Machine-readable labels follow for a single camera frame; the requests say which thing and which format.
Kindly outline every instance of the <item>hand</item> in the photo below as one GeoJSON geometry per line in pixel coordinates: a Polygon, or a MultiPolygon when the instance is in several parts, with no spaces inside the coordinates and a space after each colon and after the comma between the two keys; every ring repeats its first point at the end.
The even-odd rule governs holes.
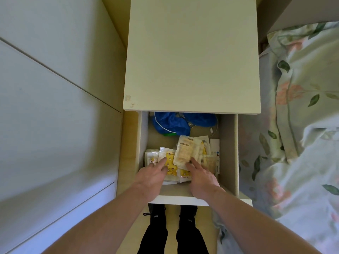
{"type": "Polygon", "coordinates": [[[190,163],[186,163],[186,168],[192,173],[192,182],[189,185],[194,197],[207,200],[212,193],[211,191],[217,186],[217,178],[204,166],[201,166],[194,158],[191,158],[190,163]]]}
{"type": "Polygon", "coordinates": [[[166,158],[160,160],[157,165],[153,163],[141,168],[137,173],[132,188],[137,188],[147,202],[153,201],[160,193],[162,183],[167,173],[166,158]]]}

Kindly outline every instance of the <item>open drawer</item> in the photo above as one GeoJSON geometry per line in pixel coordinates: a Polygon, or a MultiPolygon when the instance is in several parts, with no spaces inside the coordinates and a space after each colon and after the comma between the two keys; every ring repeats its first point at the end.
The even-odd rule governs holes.
{"type": "MultiPolygon", "coordinates": [[[[139,111],[137,153],[135,172],[144,165],[144,152],[146,149],[159,149],[159,147],[173,148],[178,142],[178,136],[163,136],[159,134],[149,121],[147,111],[139,111]]],[[[251,199],[239,192],[239,163],[238,163],[238,115],[221,114],[219,117],[218,131],[216,136],[220,139],[220,185],[248,204],[251,199]]],[[[175,204],[175,205],[200,205],[208,206],[201,199],[192,196],[189,191],[189,182],[174,185],[163,185],[160,195],[152,203],[175,204]]]]}

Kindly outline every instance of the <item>black sneaker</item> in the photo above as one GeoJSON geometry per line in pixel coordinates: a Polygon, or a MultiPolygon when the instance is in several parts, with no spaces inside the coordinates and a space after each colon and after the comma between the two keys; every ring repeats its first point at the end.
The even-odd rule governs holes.
{"type": "Polygon", "coordinates": [[[166,215],[164,204],[148,204],[149,213],[143,213],[144,216],[150,216],[150,225],[165,225],[166,215]]]}
{"type": "Polygon", "coordinates": [[[197,209],[198,206],[180,205],[179,227],[182,226],[195,227],[195,215],[197,214],[197,209]]]}

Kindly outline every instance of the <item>floral bedsheet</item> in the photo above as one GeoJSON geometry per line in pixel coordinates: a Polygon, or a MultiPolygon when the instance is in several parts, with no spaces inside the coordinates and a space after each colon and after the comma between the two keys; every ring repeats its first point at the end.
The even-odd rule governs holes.
{"type": "MultiPolygon", "coordinates": [[[[339,253],[339,23],[267,37],[262,112],[239,115],[240,190],[322,253],[339,253]]],[[[239,252],[231,240],[221,230],[218,253],[239,252]]]]}

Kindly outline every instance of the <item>wooden floor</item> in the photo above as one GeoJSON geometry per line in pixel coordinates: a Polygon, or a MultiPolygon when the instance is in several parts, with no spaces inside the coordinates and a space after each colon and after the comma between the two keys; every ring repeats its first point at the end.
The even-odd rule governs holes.
{"type": "MultiPolygon", "coordinates": [[[[127,189],[133,181],[136,157],[138,113],[134,111],[125,111],[122,127],[117,194],[120,194],[125,189],[127,189]]],[[[148,212],[147,206],[145,206],[143,212],[148,212]]],[[[150,223],[150,217],[143,216],[142,213],[138,216],[137,220],[129,230],[117,252],[118,254],[134,254],[138,252],[141,239],[150,223]]],[[[168,230],[168,237],[165,247],[166,254],[177,253],[178,244],[175,236],[179,225],[179,213],[180,206],[166,206],[168,230]]],[[[216,253],[218,231],[212,223],[212,210],[210,207],[198,208],[196,226],[205,239],[209,253],[216,253]]]]}

